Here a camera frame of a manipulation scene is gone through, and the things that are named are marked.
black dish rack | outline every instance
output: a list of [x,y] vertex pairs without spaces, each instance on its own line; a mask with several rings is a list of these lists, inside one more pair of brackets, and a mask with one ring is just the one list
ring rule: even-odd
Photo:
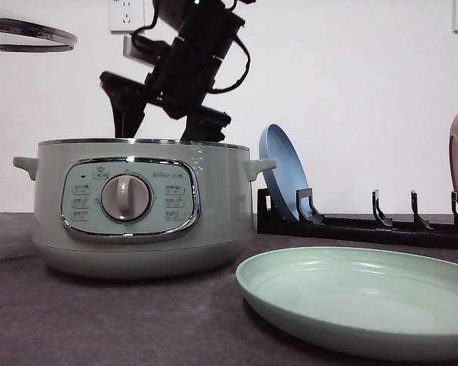
[[[414,218],[411,222],[387,217],[379,206],[379,191],[372,194],[374,219],[326,216],[315,208],[312,188],[296,192],[298,221],[283,219],[270,197],[267,188],[258,190],[257,232],[262,234],[304,236],[324,239],[342,239],[360,242],[376,242],[403,246],[458,249],[458,192],[451,193],[452,223],[430,223],[418,213],[418,196],[411,192]],[[313,215],[307,216],[301,202],[308,199]]]

blue plate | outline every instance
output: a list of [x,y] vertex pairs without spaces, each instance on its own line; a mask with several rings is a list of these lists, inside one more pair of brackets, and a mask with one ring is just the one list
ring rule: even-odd
[[[270,124],[261,134],[260,159],[278,160],[276,169],[264,171],[263,177],[278,212],[287,221],[298,221],[297,190],[309,186],[297,152],[280,126]],[[312,215],[307,199],[302,200],[302,210]]]

beige knob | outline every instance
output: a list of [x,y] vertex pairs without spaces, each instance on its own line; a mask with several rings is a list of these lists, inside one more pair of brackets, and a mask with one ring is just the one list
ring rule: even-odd
[[116,220],[132,221],[140,217],[150,204],[146,184],[133,175],[118,175],[104,186],[102,206]]

electric hot pot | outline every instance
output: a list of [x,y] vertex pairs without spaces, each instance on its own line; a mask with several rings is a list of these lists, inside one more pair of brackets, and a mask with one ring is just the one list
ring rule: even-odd
[[236,258],[253,235],[251,182],[276,161],[223,143],[89,139],[44,141],[14,165],[35,181],[33,241],[48,265],[155,278]]

gray table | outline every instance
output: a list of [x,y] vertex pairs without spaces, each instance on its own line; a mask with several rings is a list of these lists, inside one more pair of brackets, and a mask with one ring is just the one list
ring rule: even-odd
[[[233,263],[157,281],[99,281],[44,265],[29,213],[0,213],[0,365],[386,365],[294,339],[244,302],[244,259],[296,246],[393,249],[458,263],[458,250],[256,235]],[[458,361],[435,363],[458,365]]]

